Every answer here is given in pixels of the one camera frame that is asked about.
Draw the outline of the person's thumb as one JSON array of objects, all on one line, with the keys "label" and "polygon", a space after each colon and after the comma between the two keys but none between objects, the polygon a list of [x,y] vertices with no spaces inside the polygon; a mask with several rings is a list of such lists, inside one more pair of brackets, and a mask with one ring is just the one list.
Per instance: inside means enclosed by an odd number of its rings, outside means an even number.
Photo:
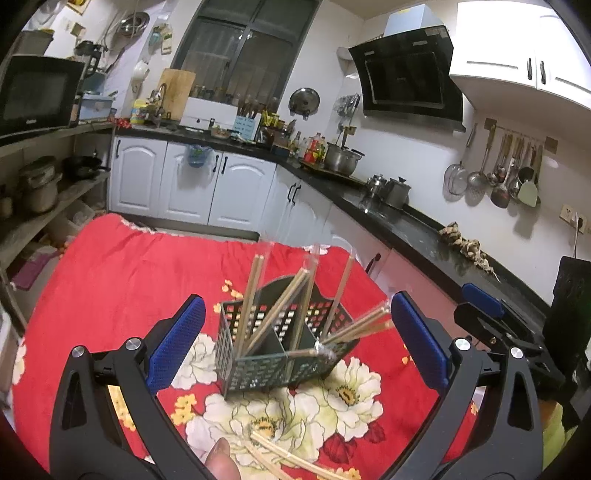
[{"label": "person's thumb", "polygon": [[205,466],[217,480],[242,479],[238,465],[230,456],[230,445],[225,438],[219,438],[213,445],[205,460]]}]

